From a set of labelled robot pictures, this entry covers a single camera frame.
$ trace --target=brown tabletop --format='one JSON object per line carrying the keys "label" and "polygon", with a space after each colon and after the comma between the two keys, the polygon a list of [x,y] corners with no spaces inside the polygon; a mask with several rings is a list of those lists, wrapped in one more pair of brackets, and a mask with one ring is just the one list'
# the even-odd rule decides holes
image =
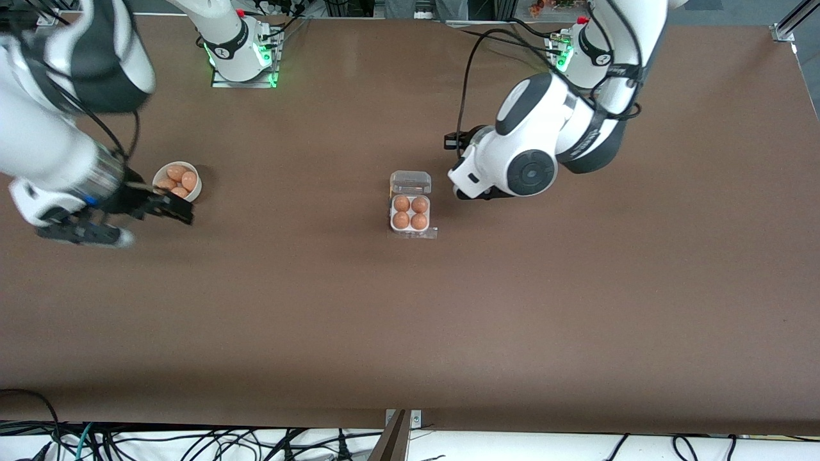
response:
{"label": "brown tabletop", "polygon": [[[765,28],[670,27],[612,165],[461,202],[441,146],[475,37],[314,21],[279,88],[211,89],[187,19],[139,27],[157,93],[132,166],[196,165],[194,226],[75,248],[0,200],[0,385],[71,420],[820,431],[820,130]],[[465,127],[534,72],[522,51],[478,52]],[[388,231],[396,170],[433,176],[437,240]]]}

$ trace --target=bowl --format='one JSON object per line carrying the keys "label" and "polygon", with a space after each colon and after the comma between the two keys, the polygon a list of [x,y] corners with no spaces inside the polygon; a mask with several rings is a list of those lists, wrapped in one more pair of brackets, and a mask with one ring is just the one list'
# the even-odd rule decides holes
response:
{"label": "bowl", "polygon": [[193,202],[197,197],[199,197],[199,193],[202,192],[203,178],[199,175],[199,171],[197,171],[196,167],[194,165],[191,165],[188,162],[171,162],[171,163],[168,163],[164,167],[160,168],[159,171],[157,171],[157,174],[154,175],[154,179],[151,182],[151,185],[154,186],[154,187],[157,187],[157,182],[159,182],[161,180],[168,179],[168,175],[166,174],[166,171],[168,170],[168,167],[173,167],[174,165],[180,165],[181,167],[188,168],[189,170],[191,170],[191,171],[193,171],[194,173],[197,174],[197,184],[194,186],[194,190],[190,191],[188,193],[188,196],[185,197],[185,200],[188,200],[189,202]]}

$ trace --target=egg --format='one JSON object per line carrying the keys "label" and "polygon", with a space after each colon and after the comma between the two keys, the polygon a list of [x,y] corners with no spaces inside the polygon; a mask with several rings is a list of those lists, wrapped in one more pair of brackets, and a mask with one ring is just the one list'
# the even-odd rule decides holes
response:
{"label": "egg", "polygon": [[427,199],[424,197],[416,197],[412,201],[412,210],[417,213],[423,213],[427,211],[429,203]]}
{"label": "egg", "polygon": [[415,214],[412,216],[412,220],[410,221],[410,225],[413,229],[420,231],[427,227],[427,217],[421,213]]}
{"label": "egg", "polygon": [[410,209],[410,199],[404,195],[396,196],[396,199],[393,201],[393,208],[398,212],[406,212]]}
{"label": "egg", "polygon": [[184,175],[187,171],[188,168],[185,168],[182,165],[171,165],[167,170],[165,170],[165,174],[167,174],[172,180],[180,182],[182,180],[182,175]]}
{"label": "egg", "polygon": [[186,171],[182,175],[182,187],[185,187],[189,192],[194,190],[197,185],[197,174],[193,171]]}
{"label": "egg", "polygon": [[407,229],[410,224],[410,216],[405,212],[397,212],[393,215],[393,226],[396,229]]}
{"label": "egg", "polygon": [[157,181],[157,187],[160,189],[171,190],[176,187],[176,181],[171,178],[165,178],[164,180]]}
{"label": "egg", "polygon": [[179,195],[179,196],[180,196],[181,198],[183,198],[183,199],[184,199],[185,197],[188,197],[188,191],[187,191],[187,190],[185,190],[185,188],[184,188],[184,187],[175,187],[174,189],[171,189],[171,192],[172,192],[174,195]]}

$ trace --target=white robot link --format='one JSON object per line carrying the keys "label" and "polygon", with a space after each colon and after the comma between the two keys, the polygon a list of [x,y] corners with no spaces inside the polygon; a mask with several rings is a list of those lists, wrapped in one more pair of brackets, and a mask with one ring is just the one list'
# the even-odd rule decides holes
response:
{"label": "white robot link", "polygon": [[445,148],[459,151],[448,176],[460,199],[539,194],[554,183],[559,163],[580,174],[615,157],[666,23],[667,0],[589,5],[592,21],[572,29],[575,53],[563,73],[518,83],[494,126],[445,136]]}
{"label": "white robot link", "polygon": [[[257,47],[267,25],[240,17],[230,0],[172,3],[188,13],[223,77],[249,80],[264,70]],[[78,114],[95,121],[99,113],[136,114],[155,85],[124,0],[81,0],[81,5],[83,13],[72,24],[50,34],[16,31],[0,47],[0,172],[15,178],[11,196],[38,235],[127,247],[134,236],[95,222],[95,210],[190,224],[193,207],[145,185],[128,168],[130,153],[115,136],[116,148],[108,149],[75,127]]]}

